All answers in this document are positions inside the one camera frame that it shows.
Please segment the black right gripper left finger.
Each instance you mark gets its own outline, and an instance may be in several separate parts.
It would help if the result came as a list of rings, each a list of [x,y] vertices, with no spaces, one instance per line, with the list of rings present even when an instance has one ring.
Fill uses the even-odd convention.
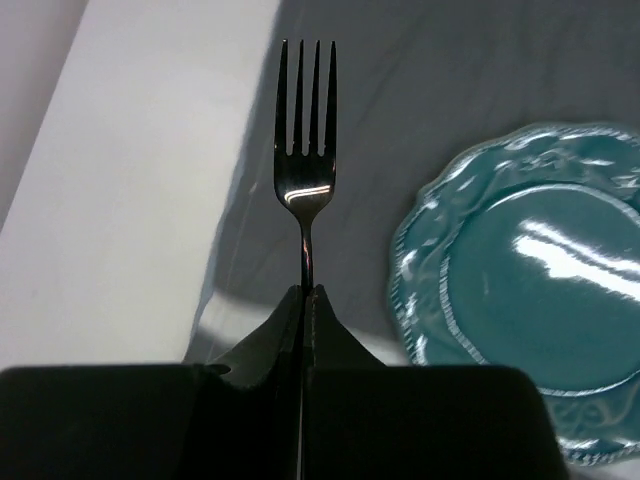
[[[203,370],[203,478],[298,477],[304,304],[305,291],[290,287],[263,324]]]

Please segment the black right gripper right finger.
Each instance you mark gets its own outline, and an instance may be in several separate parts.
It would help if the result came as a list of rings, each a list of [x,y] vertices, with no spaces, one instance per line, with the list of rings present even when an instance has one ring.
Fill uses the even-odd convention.
[[[338,320],[322,285],[305,301],[302,477],[363,479],[379,445],[368,388],[385,365]]]

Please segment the silver metal fork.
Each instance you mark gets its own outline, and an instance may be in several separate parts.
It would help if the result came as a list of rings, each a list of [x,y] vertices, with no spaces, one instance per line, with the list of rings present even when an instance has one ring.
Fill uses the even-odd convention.
[[[288,42],[281,47],[274,131],[274,191],[301,232],[301,288],[314,288],[312,224],[332,200],[336,183],[337,52],[330,48],[325,136],[319,138],[320,47],[315,47],[308,143],[303,143],[304,46],[299,46],[292,150],[287,150]]]

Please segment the teal ceramic plate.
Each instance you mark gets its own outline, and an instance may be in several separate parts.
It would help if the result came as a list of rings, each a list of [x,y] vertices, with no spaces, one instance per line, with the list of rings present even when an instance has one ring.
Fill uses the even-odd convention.
[[[565,459],[639,456],[639,134],[540,123],[457,155],[390,244],[413,364],[526,373]]]

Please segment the grey striped cloth placemat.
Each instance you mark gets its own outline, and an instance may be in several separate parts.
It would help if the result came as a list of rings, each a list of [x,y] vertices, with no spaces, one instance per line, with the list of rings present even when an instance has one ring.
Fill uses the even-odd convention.
[[[338,46],[336,201],[315,234],[338,317],[400,357],[387,252],[418,190],[457,154],[540,122],[639,125],[635,1],[285,1],[196,309],[189,362],[213,360],[299,277],[297,229],[274,197],[279,44]]]

